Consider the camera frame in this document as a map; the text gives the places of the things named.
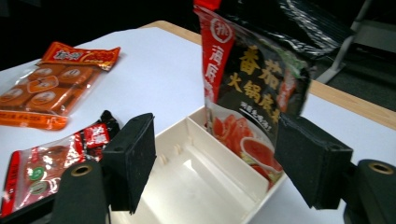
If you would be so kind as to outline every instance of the table surface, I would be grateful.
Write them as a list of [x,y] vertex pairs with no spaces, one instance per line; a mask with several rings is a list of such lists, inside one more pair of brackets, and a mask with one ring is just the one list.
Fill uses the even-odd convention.
[[[200,44],[200,35],[166,21],[155,21],[141,29],[115,32],[78,46],[120,46],[120,59],[76,105],[63,130],[0,126],[0,186],[4,185],[12,151],[66,137],[97,120],[104,109],[109,109],[121,125],[134,116],[152,112],[156,134],[187,117],[204,104]],[[11,83],[11,74],[35,62],[1,71],[0,91]],[[352,162],[373,159],[396,164],[394,112],[313,81],[303,116],[353,148]],[[310,209],[287,179],[252,223],[344,223],[344,207],[341,202],[337,210]]]

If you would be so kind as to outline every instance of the wooden table edge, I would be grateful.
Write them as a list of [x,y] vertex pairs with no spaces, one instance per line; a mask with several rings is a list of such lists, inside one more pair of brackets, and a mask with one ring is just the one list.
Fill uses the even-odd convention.
[[[157,27],[169,33],[187,39],[192,43],[198,45],[202,44],[201,35],[184,29],[180,26],[174,25],[173,23],[170,23],[168,21],[155,21],[145,26],[142,26],[141,28],[149,27]],[[323,100],[331,102],[335,105],[339,105],[344,109],[352,111],[367,119],[373,120],[379,124],[396,130],[396,112],[394,111],[362,100],[361,98],[350,95],[346,92],[339,91],[333,87],[317,82],[315,80],[312,81],[309,92]]]

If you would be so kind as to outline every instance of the white table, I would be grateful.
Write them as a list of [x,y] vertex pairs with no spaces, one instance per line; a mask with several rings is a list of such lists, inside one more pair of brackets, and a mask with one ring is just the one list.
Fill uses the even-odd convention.
[[[78,46],[84,49],[121,47],[118,63],[101,76],[91,92],[70,114],[61,131],[0,126],[0,186],[14,150],[45,144],[74,133],[96,121],[108,109],[122,126],[134,116],[152,112],[155,133],[184,119],[204,104],[201,46],[171,34],[171,24],[105,35]],[[178,35],[195,36],[182,30]],[[0,72],[0,93],[19,72],[36,61]],[[374,159],[396,165],[396,131],[339,105],[309,94],[303,116],[355,149],[352,161]],[[338,210],[309,209],[286,180],[252,223],[344,223],[344,203]]]

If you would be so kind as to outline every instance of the white plastic tray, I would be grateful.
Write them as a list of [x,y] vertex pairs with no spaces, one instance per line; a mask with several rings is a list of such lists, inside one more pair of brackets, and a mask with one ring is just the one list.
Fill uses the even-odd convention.
[[268,181],[204,128],[205,109],[156,136],[157,160],[135,214],[113,223],[248,223],[283,183]]

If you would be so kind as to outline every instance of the snack package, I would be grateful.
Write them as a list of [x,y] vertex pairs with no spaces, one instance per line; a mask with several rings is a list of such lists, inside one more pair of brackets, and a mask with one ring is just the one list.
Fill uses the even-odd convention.
[[120,131],[109,111],[93,125],[63,139],[14,151],[11,155],[1,217],[57,192],[61,175],[72,164],[99,161],[102,151]]
[[0,124],[62,129],[75,103],[112,68],[119,53],[120,48],[75,49],[53,42],[36,69],[0,92]]
[[350,34],[345,26],[334,28],[337,22],[326,14],[318,14],[326,24],[309,15],[309,6],[283,0],[194,1],[207,129],[270,187],[283,175],[274,159],[279,115],[301,113],[315,59]]

